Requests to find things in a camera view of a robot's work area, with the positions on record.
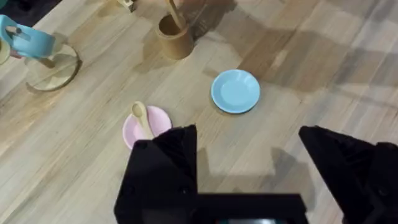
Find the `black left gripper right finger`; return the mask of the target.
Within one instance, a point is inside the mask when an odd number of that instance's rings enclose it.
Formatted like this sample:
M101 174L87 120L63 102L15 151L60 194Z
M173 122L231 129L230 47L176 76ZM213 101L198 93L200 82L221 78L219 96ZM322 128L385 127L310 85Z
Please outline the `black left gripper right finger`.
M319 126L298 135L347 224L397 224L397 145Z

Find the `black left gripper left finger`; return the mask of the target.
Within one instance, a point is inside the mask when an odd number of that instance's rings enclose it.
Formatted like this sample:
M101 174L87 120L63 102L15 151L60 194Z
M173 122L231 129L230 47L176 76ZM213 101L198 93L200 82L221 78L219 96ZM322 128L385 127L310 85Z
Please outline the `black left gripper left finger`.
M188 223L197 194L197 127L134 143L114 206L118 223Z

